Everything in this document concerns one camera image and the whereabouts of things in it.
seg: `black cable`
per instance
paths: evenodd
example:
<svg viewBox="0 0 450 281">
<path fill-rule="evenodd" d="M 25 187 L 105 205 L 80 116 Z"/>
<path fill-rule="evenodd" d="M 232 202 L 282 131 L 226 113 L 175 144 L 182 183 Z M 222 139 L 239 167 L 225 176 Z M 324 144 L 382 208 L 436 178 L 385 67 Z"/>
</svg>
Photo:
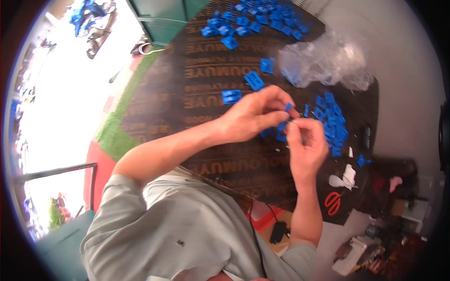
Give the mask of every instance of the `black cable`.
<svg viewBox="0 0 450 281">
<path fill-rule="evenodd" d="M 267 204 L 267 203 L 266 203 L 266 205 L 267 205 L 267 207 L 269 207 L 269 209 L 272 211 L 272 214 L 274 214 L 275 220 L 279 223 L 279 221 L 277 220 L 277 216 L 275 215 L 275 212 L 272 210 L 272 207 L 271 207 L 269 204 Z"/>
<path fill-rule="evenodd" d="M 272 211 L 272 214 L 274 214 L 274 218 L 275 218 L 275 220 L 277 221 L 277 223 L 279 223 L 279 221 L 278 221 L 278 219 L 277 219 L 277 216 L 275 215 L 274 210 L 272 210 L 272 207 L 271 207 L 269 204 L 267 204 L 267 203 L 265 203 L 265 204 L 266 204 L 267 207 L 269 207 L 269 209 Z M 286 231 L 284 232 L 284 234 L 286 235 L 287 238 L 291 238 L 291 231 L 290 231 L 289 229 L 286 229 Z"/>
<path fill-rule="evenodd" d="M 264 269 L 264 262 L 262 260 L 261 248 L 259 247 L 258 239 L 256 237 L 255 228 L 253 227 L 253 224 L 252 224 L 252 209 L 253 209 L 253 200 L 252 200 L 252 204 L 250 205 L 250 214 L 249 214 L 250 215 L 250 225 L 252 226 L 253 238 L 255 239 L 255 245 L 256 245 L 256 248 L 258 249 L 258 253 L 259 253 L 259 260 L 261 262 L 262 275 L 263 275 L 264 278 L 267 278 L 266 269 Z"/>
</svg>

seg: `person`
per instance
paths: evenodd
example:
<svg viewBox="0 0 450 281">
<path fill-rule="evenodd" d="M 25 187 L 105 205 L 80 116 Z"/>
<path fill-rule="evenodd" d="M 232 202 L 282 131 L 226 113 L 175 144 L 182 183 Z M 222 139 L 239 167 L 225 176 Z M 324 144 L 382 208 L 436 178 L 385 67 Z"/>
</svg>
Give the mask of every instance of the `person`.
<svg viewBox="0 0 450 281">
<path fill-rule="evenodd" d="M 260 256 L 236 201 L 177 165 L 289 117 L 298 192 L 289 248 L 278 257 L 257 234 Z M 89 280 L 263 280 L 263 266 L 270 280 L 308 280 L 322 232 L 316 173 L 327 153 L 322 123 L 300 118 L 291 96 L 274 85 L 245 95 L 215 120 L 131 149 L 114 167 L 81 243 Z"/>
</svg>

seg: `red scissors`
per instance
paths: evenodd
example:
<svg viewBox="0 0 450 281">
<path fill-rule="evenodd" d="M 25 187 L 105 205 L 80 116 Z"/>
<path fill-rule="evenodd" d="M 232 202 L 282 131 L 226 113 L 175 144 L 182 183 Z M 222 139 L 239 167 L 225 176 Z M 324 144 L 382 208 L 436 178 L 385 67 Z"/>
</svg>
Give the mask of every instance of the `red scissors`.
<svg viewBox="0 0 450 281">
<path fill-rule="evenodd" d="M 328 214 L 330 216 L 334 215 L 341 206 L 341 195 L 337 192 L 330 192 L 327 198 L 325 198 L 325 207 L 328 208 Z"/>
</svg>

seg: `gray t-shirt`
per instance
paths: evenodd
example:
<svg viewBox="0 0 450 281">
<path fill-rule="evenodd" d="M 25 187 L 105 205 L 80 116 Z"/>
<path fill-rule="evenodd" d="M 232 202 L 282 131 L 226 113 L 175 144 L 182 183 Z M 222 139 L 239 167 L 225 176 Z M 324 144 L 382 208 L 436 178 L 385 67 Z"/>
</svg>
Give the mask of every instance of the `gray t-shirt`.
<svg viewBox="0 0 450 281">
<path fill-rule="evenodd" d="M 310 278 L 312 244 L 278 257 L 257 238 L 269 279 Z M 262 277 L 252 228 L 234 199 L 181 176 L 161 176 L 142 193 L 133 180 L 113 175 L 80 251 L 91 281 L 202 281 L 222 270 L 241 280 Z"/>
</svg>

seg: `plastic bag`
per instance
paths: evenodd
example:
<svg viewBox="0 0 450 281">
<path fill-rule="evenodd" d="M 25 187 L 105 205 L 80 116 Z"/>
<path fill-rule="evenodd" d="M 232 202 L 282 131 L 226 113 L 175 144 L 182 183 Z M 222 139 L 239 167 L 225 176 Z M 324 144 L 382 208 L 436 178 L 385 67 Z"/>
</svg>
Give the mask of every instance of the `plastic bag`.
<svg viewBox="0 0 450 281">
<path fill-rule="evenodd" d="M 351 90 L 366 91 L 374 81 L 368 67 L 369 48 L 356 33 L 327 31 L 312 42 L 286 45 L 279 51 L 281 73 L 298 88 L 312 81 L 324 85 L 341 82 Z"/>
</svg>

